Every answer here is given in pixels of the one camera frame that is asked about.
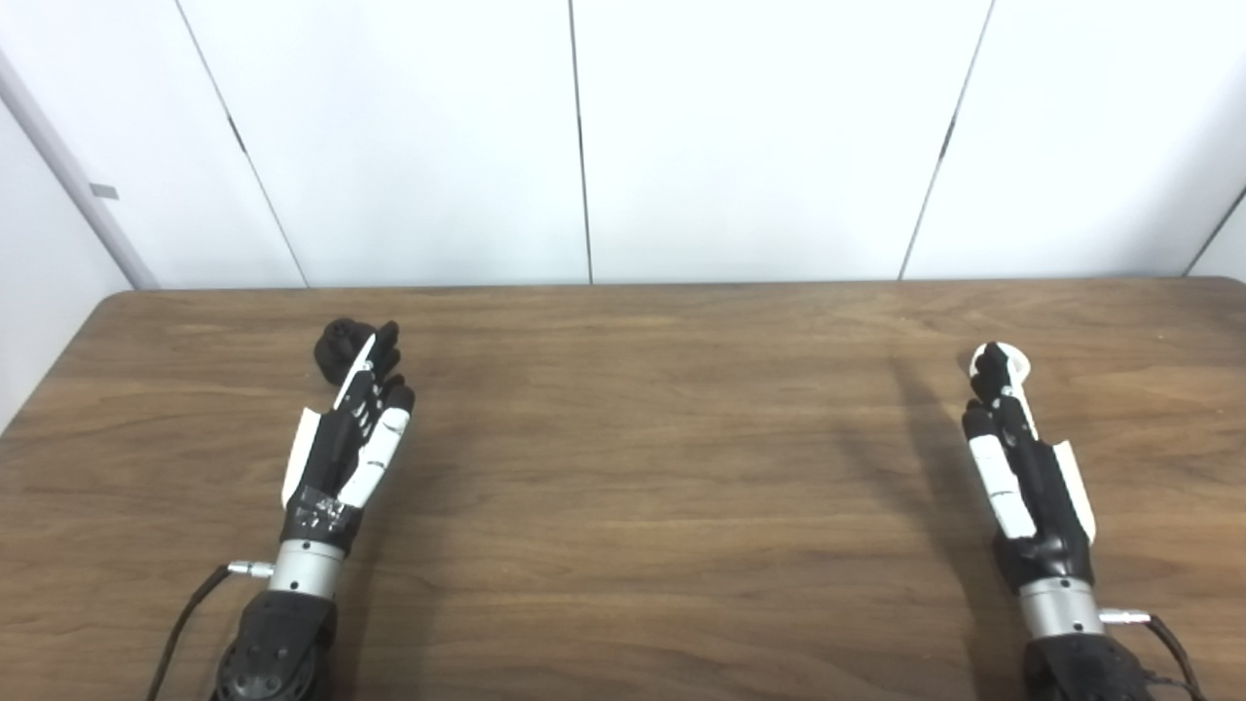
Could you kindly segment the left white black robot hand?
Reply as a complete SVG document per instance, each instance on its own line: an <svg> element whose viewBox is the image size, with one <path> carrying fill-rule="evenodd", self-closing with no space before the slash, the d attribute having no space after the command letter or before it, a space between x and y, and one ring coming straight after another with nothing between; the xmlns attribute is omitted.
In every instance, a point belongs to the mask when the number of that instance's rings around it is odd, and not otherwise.
<svg viewBox="0 0 1246 701"><path fill-rule="evenodd" d="M397 372L399 337L392 320L338 318L316 339L312 359L336 396L324 412L304 408L298 422L280 493L280 540L350 553L417 403Z"/></svg>

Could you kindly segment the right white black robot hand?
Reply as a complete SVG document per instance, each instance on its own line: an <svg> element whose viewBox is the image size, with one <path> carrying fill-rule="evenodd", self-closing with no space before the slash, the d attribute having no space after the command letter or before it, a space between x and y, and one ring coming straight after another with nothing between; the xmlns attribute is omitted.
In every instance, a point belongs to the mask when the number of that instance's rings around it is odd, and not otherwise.
<svg viewBox="0 0 1246 701"><path fill-rule="evenodd" d="M994 515L992 553L1014 593L1045 578L1093 585L1096 523L1072 443L1045 443L1024 382L1029 359L1007 342L986 342L969 360L974 397L962 430Z"/></svg>

